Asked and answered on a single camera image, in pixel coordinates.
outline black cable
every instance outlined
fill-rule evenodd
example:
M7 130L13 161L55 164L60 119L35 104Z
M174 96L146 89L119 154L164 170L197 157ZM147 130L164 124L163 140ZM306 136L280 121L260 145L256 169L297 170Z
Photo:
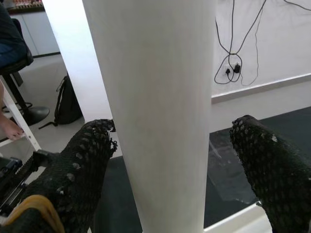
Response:
M294 6L298 6L298 7L302 8L302 9L304 9L304 10L306 10L306 11L311 11L311 9L308 9L308 8L306 8L306 7L303 7L303 6L301 6L301 5L297 4L297 3L294 3L294 2L291 2L291 1L287 1L287 0L283 0L283 1L286 2L286 3L288 3L288 4L291 4L291 5L294 5Z
M217 83L217 84L235 83L235 82L237 82L237 81L240 79L240 77L241 77L241 71L242 71L243 60L242 60L242 58L239 56L238 53L241 51L241 49L242 49L242 47L243 47L243 45L244 45L244 43L245 43L245 41L246 41L246 38L248 37L250 31L251 31L252 28L254 27L256 21L258 20L258 17L259 17L260 14L262 13L263 8L264 8L266 2L267 2L267 0L264 0L263 4L262 4L262 6L261 6L261 8L260 8L260 10L259 10L259 12L258 12L258 14L257 14L257 16L256 16L256 18L255 18L255 20L254 20L254 22L252 23L251 27L250 27L249 30L247 31L247 33L246 33L246 35L245 35L245 37L244 37L244 39L243 39L243 41L242 41L242 43L241 43L241 46L239 47L239 49L238 49L238 51L237 51L236 53L232 53L233 31L234 31L234 29L233 29L233 19L234 19L235 0L233 0L233 6L232 6L232 15L231 15L231 41L230 41L230 50L229 50L229 51L228 51L228 50L222 45L222 43L221 43L220 36L219 36L219 28L218 28L217 20L215 20L216 29L217 29L218 42L219 42L220 46L227 52L227 56L223 59L223 61L221 62L220 66L219 66L219 68L218 68L218 70L217 70L217 72L216 72L216 74L215 74L215 77L214 77L214 82L215 82L215 83ZM232 78L231 78L231 79L229 78L229 75L227 75L228 80L229 80L228 82L226 82L226 83L220 83L220 82L218 82L218 81L216 80L216 78L217 78L217 75L218 75L218 73L219 73L219 71L220 71L221 67L223 66L223 64L224 64L224 62L225 62L226 59L228 59L228 63L229 63L229 65L230 65L230 67L232 68L232 70L234 70L234 68L233 68L233 66L231 65L231 62L230 62L230 56L232 56L232 55L236 55L236 56L239 58L239 60L241 61L241 68L240 68L239 76L238 76L238 78L237 78L236 80L233 80L233 78L234 78L234 72L233 72L233 75L232 75Z
M260 22L261 22L262 13L263 13L263 10L261 11L261 14L260 14L260 17L259 17L259 21L258 21L258 25L257 25L257 29L256 29L256 32L255 32L255 39L256 39L255 45L256 45L256 52L257 52L257 76L256 76L256 78L255 78L250 84L244 85L244 84L243 84L243 79L244 79L244 77L243 77L243 75L241 74L241 76L242 76L241 85L242 85L242 86L250 86L250 85L252 85L252 84L254 83L254 81L256 81L256 79L257 79L258 76L259 76L259 58L258 58L258 46L257 46L257 42L258 42L258 41L257 41L257 32L258 32L259 25L260 25Z

